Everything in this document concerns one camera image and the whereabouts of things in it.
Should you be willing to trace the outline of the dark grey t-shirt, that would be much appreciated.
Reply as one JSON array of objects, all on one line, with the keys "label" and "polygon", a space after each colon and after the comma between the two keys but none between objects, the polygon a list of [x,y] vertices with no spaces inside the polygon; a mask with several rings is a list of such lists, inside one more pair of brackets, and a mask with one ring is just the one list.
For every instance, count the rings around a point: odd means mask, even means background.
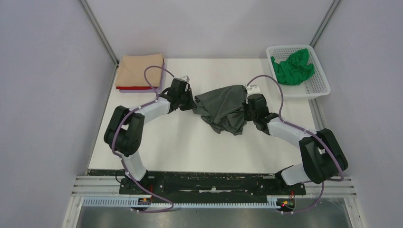
[{"label": "dark grey t-shirt", "polygon": [[193,113],[199,115],[215,133],[226,131],[235,136],[241,135],[247,123],[242,105],[246,95],[243,85],[231,85],[196,95]]}]

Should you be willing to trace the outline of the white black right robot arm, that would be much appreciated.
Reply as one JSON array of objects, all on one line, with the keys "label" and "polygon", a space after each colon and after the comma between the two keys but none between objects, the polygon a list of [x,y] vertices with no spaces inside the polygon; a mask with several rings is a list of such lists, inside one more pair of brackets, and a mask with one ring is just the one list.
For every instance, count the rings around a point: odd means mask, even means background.
[{"label": "white black right robot arm", "polygon": [[248,95],[243,108],[245,120],[252,121],[257,130],[300,150],[300,164],[276,173],[274,186],[277,192],[286,194],[297,183],[323,183],[348,168],[348,161],[331,130],[310,131],[283,120],[279,114],[269,111],[263,94]]}]

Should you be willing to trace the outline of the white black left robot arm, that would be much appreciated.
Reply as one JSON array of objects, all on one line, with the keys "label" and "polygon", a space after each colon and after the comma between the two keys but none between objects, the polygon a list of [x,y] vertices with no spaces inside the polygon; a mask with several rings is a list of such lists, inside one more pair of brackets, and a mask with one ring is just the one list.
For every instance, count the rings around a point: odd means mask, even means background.
[{"label": "white black left robot arm", "polygon": [[144,177],[147,169],[139,154],[144,126],[177,109],[193,109],[195,103],[189,81],[188,76],[174,78],[170,87],[158,94],[154,101],[132,110],[120,105],[113,112],[104,134],[104,142],[119,157],[126,175],[132,179],[131,187],[137,193],[145,193],[149,189],[149,180]]}]

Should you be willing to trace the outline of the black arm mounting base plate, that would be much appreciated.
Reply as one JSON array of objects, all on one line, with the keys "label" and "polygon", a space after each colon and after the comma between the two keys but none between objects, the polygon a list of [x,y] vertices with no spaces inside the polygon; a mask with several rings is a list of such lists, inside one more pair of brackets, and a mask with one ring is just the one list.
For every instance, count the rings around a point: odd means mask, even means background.
[{"label": "black arm mounting base plate", "polygon": [[272,173],[148,171],[139,181],[148,191],[179,203],[264,203],[267,196],[303,196],[305,186],[287,186]]}]

